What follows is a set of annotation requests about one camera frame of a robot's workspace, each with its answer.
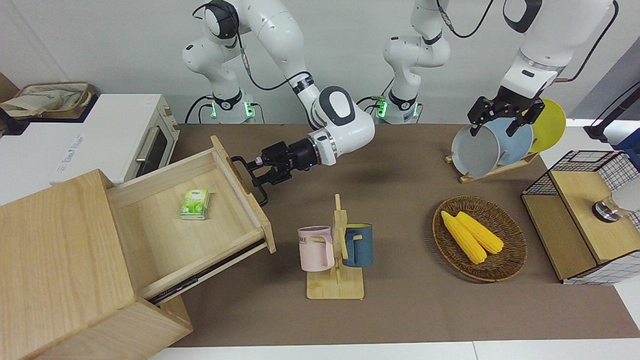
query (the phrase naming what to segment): wicker basket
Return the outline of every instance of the wicker basket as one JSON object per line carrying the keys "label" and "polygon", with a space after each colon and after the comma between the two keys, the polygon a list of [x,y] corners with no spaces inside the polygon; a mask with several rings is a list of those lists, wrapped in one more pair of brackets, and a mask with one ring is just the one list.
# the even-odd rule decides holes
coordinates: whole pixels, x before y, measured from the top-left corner
{"label": "wicker basket", "polygon": [[[504,248],[488,254],[475,265],[453,239],[442,221],[441,211],[456,215],[464,211],[496,234]],[[496,203],[471,195],[452,197],[441,203],[433,216],[433,237],[444,258],[461,273],[477,280],[496,282],[517,275],[527,262],[527,243],[518,224]]]}

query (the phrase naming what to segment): brown table mat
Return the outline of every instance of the brown table mat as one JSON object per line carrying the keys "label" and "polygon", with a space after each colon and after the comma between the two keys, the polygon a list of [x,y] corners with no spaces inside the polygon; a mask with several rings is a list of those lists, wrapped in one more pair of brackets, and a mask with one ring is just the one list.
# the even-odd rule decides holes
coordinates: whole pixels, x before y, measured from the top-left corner
{"label": "brown table mat", "polygon": [[[444,163],[459,125],[378,126],[332,167],[267,185],[264,211],[278,251],[243,260],[183,295],[194,332],[174,346],[309,345],[472,340],[630,338],[640,332],[612,286],[562,285],[520,200],[545,171],[532,164],[469,184]],[[252,160],[294,142],[304,125],[182,126],[173,161],[211,147]],[[307,300],[296,230],[331,225],[333,194],[350,222],[370,222],[374,265],[363,300]],[[455,195],[492,200],[520,225],[529,259],[515,278],[478,284],[458,275],[431,235],[436,207]]]}

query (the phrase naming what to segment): pink mug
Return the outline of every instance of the pink mug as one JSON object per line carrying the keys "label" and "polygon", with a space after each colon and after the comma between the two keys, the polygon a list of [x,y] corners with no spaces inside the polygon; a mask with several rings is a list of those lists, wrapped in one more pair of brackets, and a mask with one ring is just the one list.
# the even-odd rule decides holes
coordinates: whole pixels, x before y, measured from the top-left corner
{"label": "pink mug", "polygon": [[302,270],[317,272],[335,265],[331,227],[309,226],[298,229],[298,246]]}

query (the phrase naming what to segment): basket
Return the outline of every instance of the basket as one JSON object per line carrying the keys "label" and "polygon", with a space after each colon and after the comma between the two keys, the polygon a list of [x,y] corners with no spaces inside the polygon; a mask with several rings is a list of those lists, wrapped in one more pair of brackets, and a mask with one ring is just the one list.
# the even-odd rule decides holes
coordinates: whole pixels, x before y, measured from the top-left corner
{"label": "basket", "polygon": [[[82,88],[83,92],[80,95],[80,98],[78,99],[78,101],[75,104],[73,104],[71,108],[61,109],[61,110],[47,110],[39,114],[37,117],[47,118],[47,119],[78,119],[82,115],[84,109],[86,108],[86,105],[88,104],[88,100],[90,100],[92,96],[96,95],[95,88],[93,87],[93,85],[89,83],[85,83],[82,81],[65,81],[61,83],[31,84],[22,88],[22,90],[20,90],[20,92],[17,93],[14,97],[18,97],[22,95],[22,93],[24,93],[27,89],[34,86],[38,86],[42,88],[51,88],[51,90],[53,90],[55,88],[58,88],[60,85],[76,85],[79,88]],[[15,120],[24,120],[24,119],[32,119],[32,118],[33,118],[32,116],[14,117]]]}
{"label": "basket", "polygon": [[[444,226],[441,211],[456,215],[464,211],[504,242],[498,254],[489,254],[473,264]],[[497,282],[518,275],[527,262],[527,242],[518,224],[496,203],[471,195],[445,200],[433,216],[433,237],[444,258],[458,271],[473,279]]]}

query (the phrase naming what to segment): blue mug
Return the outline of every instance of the blue mug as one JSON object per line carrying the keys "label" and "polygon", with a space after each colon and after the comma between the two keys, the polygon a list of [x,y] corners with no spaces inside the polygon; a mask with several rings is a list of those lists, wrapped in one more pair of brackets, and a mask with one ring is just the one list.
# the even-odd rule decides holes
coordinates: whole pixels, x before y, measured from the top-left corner
{"label": "blue mug", "polygon": [[366,268],[373,264],[373,228],[371,224],[347,224],[344,234],[348,259],[342,260],[346,266]]}

